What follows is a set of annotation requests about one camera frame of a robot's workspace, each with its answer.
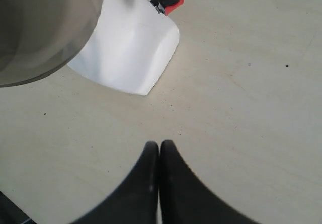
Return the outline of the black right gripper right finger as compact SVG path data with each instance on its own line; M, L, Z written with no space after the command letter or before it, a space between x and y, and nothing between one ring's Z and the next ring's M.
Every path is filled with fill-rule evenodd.
M203 184L173 141L161 143L159 164L162 223L254 223Z

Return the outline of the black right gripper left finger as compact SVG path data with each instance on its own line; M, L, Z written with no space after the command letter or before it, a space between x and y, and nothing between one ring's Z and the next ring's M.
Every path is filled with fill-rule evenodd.
M149 141L126 178L74 223L157 223L159 147Z

